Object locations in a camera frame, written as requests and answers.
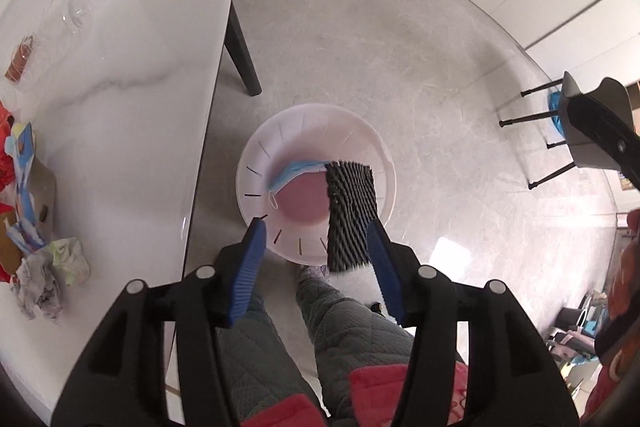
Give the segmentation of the black table leg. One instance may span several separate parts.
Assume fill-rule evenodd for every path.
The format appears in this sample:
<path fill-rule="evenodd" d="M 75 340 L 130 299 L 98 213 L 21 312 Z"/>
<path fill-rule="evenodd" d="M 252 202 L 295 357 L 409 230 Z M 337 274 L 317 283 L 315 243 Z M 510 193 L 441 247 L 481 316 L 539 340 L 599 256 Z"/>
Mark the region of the black table leg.
<path fill-rule="evenodd" d="M 236 71 L 244 83 L 244 87 L 249 96 L 257 96 L 262 93 L 257 72 L 250 56 L 238 14 L 236 14 L 233 4 L 230 4 L 226 35 L 224 36 L 224 46 L 229 53 Z"/>

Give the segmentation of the grey quilted trousers legs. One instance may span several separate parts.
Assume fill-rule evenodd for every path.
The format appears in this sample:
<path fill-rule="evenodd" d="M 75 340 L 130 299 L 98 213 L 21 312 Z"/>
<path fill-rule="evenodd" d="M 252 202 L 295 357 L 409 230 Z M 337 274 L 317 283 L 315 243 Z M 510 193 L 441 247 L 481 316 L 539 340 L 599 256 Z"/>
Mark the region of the grey quilted trousers legs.
<path fill-rule="evenodd" d="M 323 267 L 297 271 L 295 298 L 314 347 L 314 392 L 269 316 L 250 297 L 218 347 L 232 407 L 244 426 L 387 426 L 404 383 L 412 336 L 333 287 Z"/>

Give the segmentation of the blue white snack bag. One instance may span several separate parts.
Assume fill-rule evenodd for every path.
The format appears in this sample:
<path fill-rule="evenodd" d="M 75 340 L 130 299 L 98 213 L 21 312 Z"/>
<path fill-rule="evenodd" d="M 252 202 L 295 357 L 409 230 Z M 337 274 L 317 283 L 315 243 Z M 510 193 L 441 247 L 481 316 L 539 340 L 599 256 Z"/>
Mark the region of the blue white snack bag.
<path fill-rule="evenodd" d="M 13 160 L 16 222 L 6 232 L 25 255 L 50 242 L 55 196 L 55 177 L 36 156 L 32 124 L 16 124 L 6 138 L 4 150 Z"/>

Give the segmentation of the grey chair black legs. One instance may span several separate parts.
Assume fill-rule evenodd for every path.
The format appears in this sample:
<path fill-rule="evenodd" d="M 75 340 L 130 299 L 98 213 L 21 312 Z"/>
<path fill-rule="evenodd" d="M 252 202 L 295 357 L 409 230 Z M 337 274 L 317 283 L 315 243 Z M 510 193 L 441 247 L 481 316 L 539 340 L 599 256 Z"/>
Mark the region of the grey chair black legs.
<path fill-rule="evenodd" d="M 558 107 L 544 113 L 502 120 L 500 127 L 556 118 L 572 161 L 544 178 L 530 181 L 533 190 L 574 168 L 614 170 L 633 187 L 639 186 L 639 135 L 634 130 L 627 89 L 617 80 L 605 77 L 599 86 L 582 92 L 569 72 L 542 86 L 525 90 L 521 96 L 553 88 L 559 95 Z"/>

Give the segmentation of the green white wrapper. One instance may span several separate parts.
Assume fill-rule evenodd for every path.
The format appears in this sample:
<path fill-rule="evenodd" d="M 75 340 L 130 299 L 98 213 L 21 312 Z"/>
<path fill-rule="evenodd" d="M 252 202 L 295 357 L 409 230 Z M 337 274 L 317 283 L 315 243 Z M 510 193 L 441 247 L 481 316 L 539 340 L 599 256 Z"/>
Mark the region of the green white wrapper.
<path fill-rule="evenodd" d="M 58 270 L 67 287 L 85 283 L 91 275 L 91 267 L 77 237 L 57 239 L 47 245 L 52 265 Z"/>

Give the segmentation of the white trash bin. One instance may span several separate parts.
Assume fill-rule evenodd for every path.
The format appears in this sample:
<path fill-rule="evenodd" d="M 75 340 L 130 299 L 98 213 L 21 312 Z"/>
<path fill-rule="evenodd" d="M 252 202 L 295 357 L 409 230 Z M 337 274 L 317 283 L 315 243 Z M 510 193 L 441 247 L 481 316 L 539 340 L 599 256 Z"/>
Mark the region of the white trash bin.
<path fill-rule="evenodd" d="M 299 265 L 326 263 L 330 202 L 324 165 L 356 161 L 372 169 L 378 215 L 390 220 L 396 170 L 381 135 L 340 106 L 290 107 L 264 122 L 244 146 L 235 194 L 243 220 L 266 221 L 267 248 Z"/>

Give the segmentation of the white paper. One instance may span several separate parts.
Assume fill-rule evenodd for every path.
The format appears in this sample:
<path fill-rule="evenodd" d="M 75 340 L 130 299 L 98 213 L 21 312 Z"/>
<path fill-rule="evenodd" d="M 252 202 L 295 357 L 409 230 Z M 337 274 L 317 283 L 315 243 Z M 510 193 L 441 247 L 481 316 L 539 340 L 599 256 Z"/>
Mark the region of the white paper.
<path fill-rule="evenodd" d="M 10 285 L 24 317 L 33 320 L 38 308 L 46 320 L 55 322 L 58 319 L 63 310 L 61 291 L 52 271 L 52 262 L 46 255 L 33 253 L 25 257 L 12 275 Z"/>

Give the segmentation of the clear plastic bottle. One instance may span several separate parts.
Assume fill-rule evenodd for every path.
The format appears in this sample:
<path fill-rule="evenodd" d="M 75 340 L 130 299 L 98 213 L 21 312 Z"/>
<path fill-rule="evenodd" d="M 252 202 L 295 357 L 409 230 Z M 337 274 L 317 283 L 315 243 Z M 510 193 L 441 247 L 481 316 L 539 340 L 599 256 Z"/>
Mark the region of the clear plastic bottle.
<path fill-rule="evenodd" d="M 61 0 L 38 27 L 22 38 L 11 55 L 4 77 L 20 92 L 34 89 L 62 63 L 88 35 L 92 25 L 91 0 Z"/>

